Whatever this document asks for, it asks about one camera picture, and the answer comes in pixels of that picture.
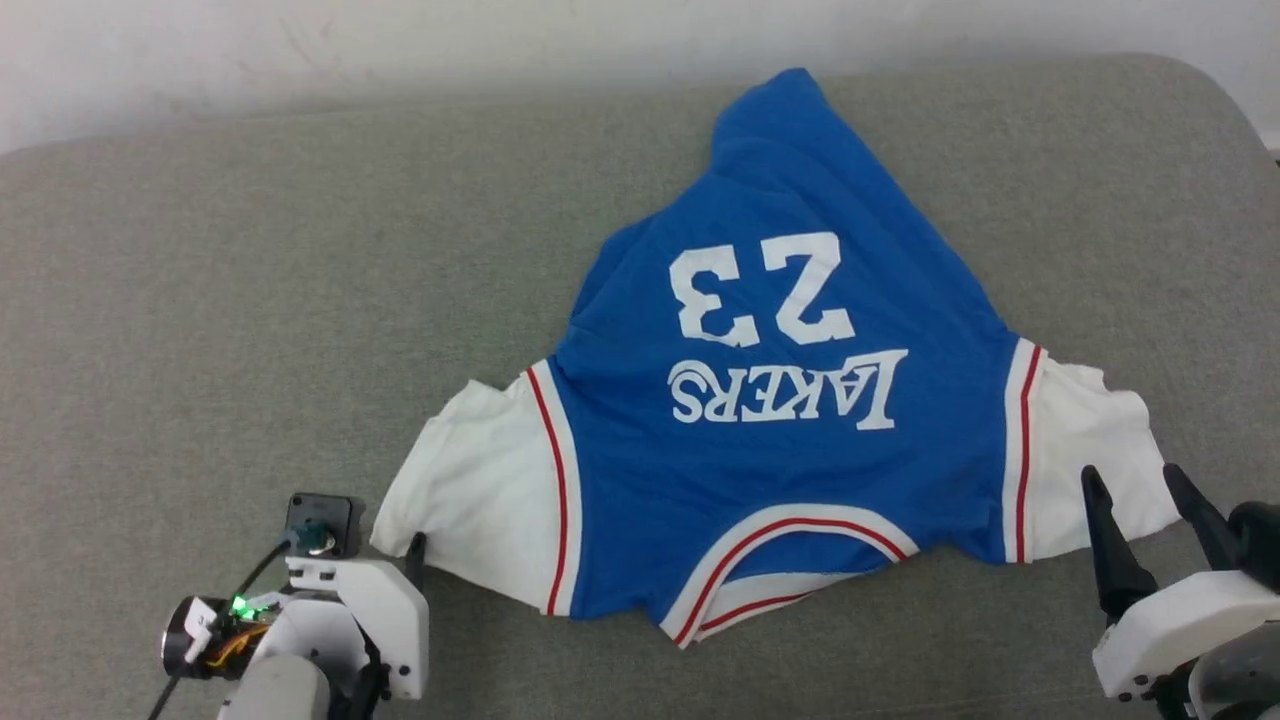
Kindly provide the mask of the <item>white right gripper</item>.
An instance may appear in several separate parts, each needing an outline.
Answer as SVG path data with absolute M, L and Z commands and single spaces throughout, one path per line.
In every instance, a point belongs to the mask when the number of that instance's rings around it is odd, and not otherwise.
M 1277 620 L 1277 594 L 1238 571 L 1240 530 L 1179 465 L 1166 462 L 1162 473 L 1178 512 L 1215 571 L 1199 571 L 1158 591 L 1114 519 L 1114 501 L 1100 471 L 1093 465 L 1082 469 L 1100 609 L 1107 623 L 1115 623 L 1092 652 L 1110 700 L 1135 698 L 1183 664 Z

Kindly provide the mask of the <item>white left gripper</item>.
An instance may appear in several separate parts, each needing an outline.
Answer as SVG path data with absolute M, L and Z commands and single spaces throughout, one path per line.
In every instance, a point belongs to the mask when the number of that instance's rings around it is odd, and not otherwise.
M 416 532 L 404 574 L 380 560 L 289 557 L 283 651 L 316 664 L 352 691 L 366 667 L 393 700 L 421 700 L 429 678 L 430 611 L 424 596 L 426 534 Z

